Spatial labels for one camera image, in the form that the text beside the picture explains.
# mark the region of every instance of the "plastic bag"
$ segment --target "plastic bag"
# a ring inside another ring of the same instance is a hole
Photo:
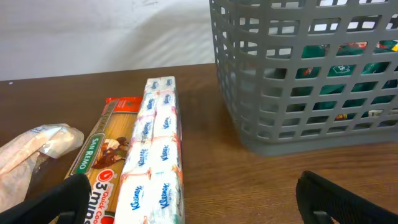
[[[364,49],[366,48],[366,44],[363,43],[350,43],[350,44],[345,44],[342,45],[338,52],[337,56],[344,56],[344,55],[360,55],[363,53]],[[398,44],[394,40],[382,40],[380,43],[377,45],[376,49],[374,50],[375,54],[378,53],[385,53],[385,52],[393,52],[393,51],[398,51]],[[306,46],[304,47],[302,57],[303,58],[314,58],[314,57],[324,57],[326,53],[328,52],[328,49],[326,46],[322,45],[311,45],[311,46]],[[367,64],[364,68],[363,71],[361,72],[362,74],[371,74],[371,73],[380,73],[383,72],[387,66],[389,65],[389,62],[379,62],[379,63],[369,63]],[[328,77],[340,77],[340,76],[347,76],[351,75],[352,72],[354,71],[355,65],[336,65],[330,68],[328,72]],[[315,67],[315,68],[300,68],[297,70],[296,73],[296,78],[316,78],[320,72],[320,67]],[[396,80],[393,82],[387,82],[383,88],[395,88],[397,86]],[[344,89],[345,85],[327,85],[324,86],[320,94],[321,95],[327,95],[327,94],[335,94],[335,93],[341,93]],[[369,91],[372,90],[374,85],[372,83],[358,83],[356,84],[353,89],[351,90],[352,92],[358,92],[358,91]],[[311,93],[311,88],[307,87],[302,87],[302,88],[295,88],[294,95],[296,96],[306,96]],[[381,96],[378,97],[374,103],[385,103],[385,102],[390,102],[391,101],[391,96]],[[362,102],[360,101],[350,101],[350,104],[345,105],[345,107],[352,107],[352,106],[360,106]],[[332,109],[334,107],[334,103],[330,102],[320,102],[317,103],[314,106],[315,110],[327,110],[327,109]]]
[[[59,158],[80,147],[83,138],[81,131],[67,124],[49,124],[0,147],[0,212],[24,200],[40,152]]]

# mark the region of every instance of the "spaghetti package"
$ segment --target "spaghetti package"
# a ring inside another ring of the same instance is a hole
[[[121,176],[115,224],[182,224],[182,135],[174,77],[148,79],[144,95]]]
[[[86,174],[91,197],[85,224],[113,223],[119,180],[142,97],[108,98],[67,177]]]

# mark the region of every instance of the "green item in basket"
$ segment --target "green item in basket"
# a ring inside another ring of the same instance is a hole
[[[375,54],[378,53],[386,53],[395,51],[394,47],[397,46],[397,42],[393,40],[383,40],[380,41],[380,47],[374,50]],[[364,49],[359,47],[353,47],[352,45],[344,45],[341,46],[339,51],[337,52],[337,56],[345,56],[345,55],[361,55]],[[326,54],[326,49],[322,45],[311,45],[306,46],[303,49],[302,58],[315,58],[315,57],[324,57]],[[372,73],[380,73],[383,72],[389,65],[389,62],[379,62],[379,63],[369,63],[365,65],[363,68],[362,74],[372,74]],[[355,69],[355,65],[336,65],[330,68],[328,77],[342,77],[351,75]],[[301,78],[316,78],[319,74],[320,67],[315,68],[300,68],[297,70],[296,79]],[[374,83],[357,83],[352,92],[359,91],[370,91],[374,88]],[[387,82],[383,88],[394,88],[397,86],[397,81]],[[345,85],[327,85],[324,86],[320,94],[336,94],[341,93],[344,90]],[[311,88],[303,87],[303,88],[295,88],[295,96],[307,96],[311,92]],[[391,96],[382,96],[377,97],[372,103],[387,103],[392,100]],[[363,104],[360,100],[352,100],[349,103],[345,104],[344,107],[352,107],[352,106],[361,106]],[[332,109],[335,105],[335,102],[319,102],[314,106],[314,110],[328,110]]]

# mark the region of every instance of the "pocket tissue pack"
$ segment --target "pocket tissue pack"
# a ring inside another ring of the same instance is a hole
[[[115,224],[185,223],[177,100],[174,77],[147,80],[121,175]]]

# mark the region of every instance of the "white wall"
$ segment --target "white wall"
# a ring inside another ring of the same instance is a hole
[[[2,0],[0,80],[214,62],[208,0]]]

